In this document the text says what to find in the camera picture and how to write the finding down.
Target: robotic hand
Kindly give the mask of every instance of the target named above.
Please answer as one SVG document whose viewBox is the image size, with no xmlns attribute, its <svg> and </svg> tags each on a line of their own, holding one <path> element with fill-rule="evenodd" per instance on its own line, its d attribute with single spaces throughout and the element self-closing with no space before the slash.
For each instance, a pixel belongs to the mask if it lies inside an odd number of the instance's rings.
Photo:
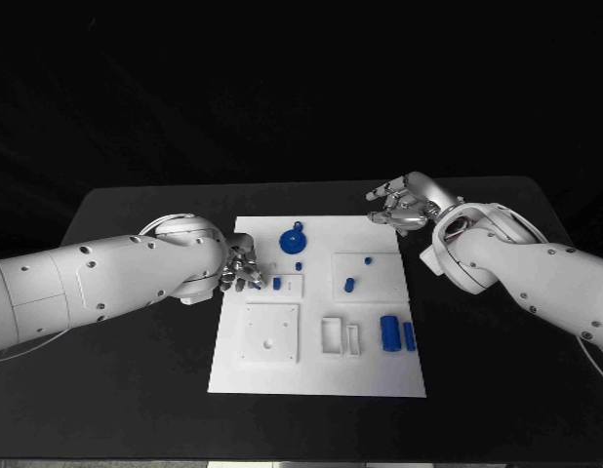
<svg viewBox="0 0 603 468">
<path fill-rule="evenodd" d="M 368 215 L 407 236 L 430 220 L 432 245 L 421 259 L 469 293 L 497 281 L 519 306 L 603 347 L 603 258 L 548 243 L 529 221 L 499 204 L 466 203 L 422 173 L 409 173 L 368 193 L 386 197 Z"/>
<path fill-rule="evenodd" d="M 145 234 L 155 228 L 157 237 Z M 157 219 L 119 236 L 0 260 L 0 350 L 118 317 L 168 296 L 212 298 L 236 281 L 264 287 L 253 240 L 193 214 Z"/>
</svg>

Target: black table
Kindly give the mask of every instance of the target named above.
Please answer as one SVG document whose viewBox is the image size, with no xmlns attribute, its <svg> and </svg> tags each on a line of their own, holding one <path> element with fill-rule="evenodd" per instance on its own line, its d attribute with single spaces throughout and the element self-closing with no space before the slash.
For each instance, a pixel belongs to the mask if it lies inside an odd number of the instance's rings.
<svg viewBox="0 0 603 468">
<path fill-rule="evenodd" d="M 352 181 L 95 190 L 64 245 L 138 233 L 196 213 L 225 232 L 238 215 L 365 215 Z M 450 178 L 469 201 L 568 235 L 525 177 Z M 70 331 L 0 368 L 0 458 L 603 461 L 603 379 L 575 339 L 513 303 L 432 275 L 430 228 L 401 239 L 427 399 L 207 393 L 222 294 L 167 299 Z"/>
</svg>

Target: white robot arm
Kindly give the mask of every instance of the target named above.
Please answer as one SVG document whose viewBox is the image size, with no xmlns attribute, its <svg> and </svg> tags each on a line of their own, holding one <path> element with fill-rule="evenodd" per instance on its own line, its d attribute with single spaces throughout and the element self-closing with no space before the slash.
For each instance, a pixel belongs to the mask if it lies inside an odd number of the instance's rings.
<svg viewBox="0 0 603 468">
<path fill-rule="evenodd" d="M 466 203 L 422 173 L 368 193 L 379 197 L 385 211 L 369 218 L 402 235 L 435 222 L 421 259 L 437 275 L 473 294 L 500 281 L 529 313 L 603 347 L 603 258 L 548 243 L 506 207 Z"/>
<path fill-rule="evenodd" d="M 155 238 L 112 237 L 0 260 L 0 350 L 168 296 L 194 304 L 217 286 L 264 285 L 248 234 L 227 241 L 193 214 L 160 219 L 142 230 L 155 227 Z"/>
</svg>

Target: black curtain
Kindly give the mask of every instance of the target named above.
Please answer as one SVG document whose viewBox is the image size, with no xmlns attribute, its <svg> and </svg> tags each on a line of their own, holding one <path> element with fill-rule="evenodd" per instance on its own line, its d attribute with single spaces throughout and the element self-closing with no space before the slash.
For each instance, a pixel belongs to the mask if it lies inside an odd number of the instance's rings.
<svg viewBox="0 0 603 468">
<path fill-rule="evenodd" d="M 603 255 L 603 15 L 401 16 L 327 37 L 154 11 L 4 21 L 0 256 L 59 246 L 98 187 L 409 171 L 531 176 Z"/>
</svg>

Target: small blue piece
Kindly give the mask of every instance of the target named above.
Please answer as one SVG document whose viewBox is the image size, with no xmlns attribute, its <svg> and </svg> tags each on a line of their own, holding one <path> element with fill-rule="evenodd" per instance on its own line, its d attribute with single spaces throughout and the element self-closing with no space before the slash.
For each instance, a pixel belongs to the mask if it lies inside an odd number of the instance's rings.
<svg viewBox="0 0 603 468">
<path fill-rule="evenodd" d="M 383 350 L 394 353 L 404 349 L 401 341 L 401 327 L 398 324 L 398 317 L 395 315 L 385 315 L 382 317 L 382 344 Z"/>
<path fill-rule="evenodd" d="M 414 328 L 411 327 L 411 322 L 404 323 L 405 328 L 405 345 L 408 346 L 408 351 L 417 350 L 417 345 L 414 344 Z"/>
<path fill-rule="evenodd" d="M 304 226 L 297 221 L 295 226 L 281 236 L 281 249 L 287 254 L 298 254 L 305 248 Z"/>
<path fill-rule="evenodd" d="M 352 293 L 355 291 L 356 280 L 353 278 L 347 279 L 347 285 L 344 286 L 344 291 Z"/>
</svg>

